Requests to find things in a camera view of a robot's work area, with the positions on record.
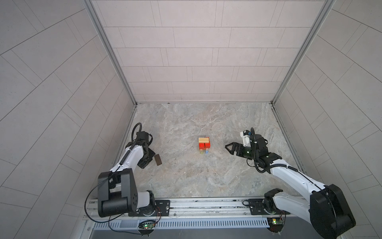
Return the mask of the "dark brown wood block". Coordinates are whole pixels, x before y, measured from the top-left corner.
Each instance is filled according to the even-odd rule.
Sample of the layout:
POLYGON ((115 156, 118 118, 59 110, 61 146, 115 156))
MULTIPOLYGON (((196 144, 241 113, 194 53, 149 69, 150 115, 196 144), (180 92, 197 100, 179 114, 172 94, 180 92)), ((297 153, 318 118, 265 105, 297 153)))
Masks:
POLYGON ((156 162, 157 166, 160 166, 160 165, 163 164, 163 163, 162 163, 162 160, 161 160, 161 157, 160 157, 159 154, 156 154, 156 155, 154 156, 154 159, 155 159, 155 162, 156 162))

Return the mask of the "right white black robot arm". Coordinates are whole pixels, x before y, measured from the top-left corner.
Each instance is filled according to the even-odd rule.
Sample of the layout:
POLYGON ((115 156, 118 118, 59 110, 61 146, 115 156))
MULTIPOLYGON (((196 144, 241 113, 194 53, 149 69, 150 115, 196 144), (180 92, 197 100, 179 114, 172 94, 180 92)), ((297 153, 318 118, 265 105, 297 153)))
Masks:
POLYGON ((308 177, 288 164, 276 153, 269 152, 268 141, 253 130, 240 134, 243 142, 232 142, 225 149, 238 157, 252 161, 259 173, 271 174, 292 187, 301 196, 295 197, 275 188, 264 195, 267 214, 289 212, 310 223, 324 239, 336 239, 356 226, 356 220, 342 190, 308 177))

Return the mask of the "light natural wood block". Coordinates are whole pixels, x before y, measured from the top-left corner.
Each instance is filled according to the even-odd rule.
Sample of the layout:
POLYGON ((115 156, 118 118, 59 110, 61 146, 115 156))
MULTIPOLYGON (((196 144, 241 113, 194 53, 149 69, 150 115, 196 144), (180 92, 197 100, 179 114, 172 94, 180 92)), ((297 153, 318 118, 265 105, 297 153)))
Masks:
POLYGON ((199 137, 199 143, 210 143, 209 137, 199 137))

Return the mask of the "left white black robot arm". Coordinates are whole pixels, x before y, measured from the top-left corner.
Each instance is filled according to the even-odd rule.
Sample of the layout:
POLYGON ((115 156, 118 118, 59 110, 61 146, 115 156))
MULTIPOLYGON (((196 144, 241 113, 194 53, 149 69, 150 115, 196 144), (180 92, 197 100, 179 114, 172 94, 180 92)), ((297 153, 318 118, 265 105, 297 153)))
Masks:
POLYGON ((152 135, 142 131, 134 142, 127 144, 120 162, 110 171, 98 176, 98 215, 102 218, 128 213, 136 216, 151 216, 155 210, 152 191, 139 192, 134 178, 136 167, 144 169, 155 156, 149 148, 152 135))

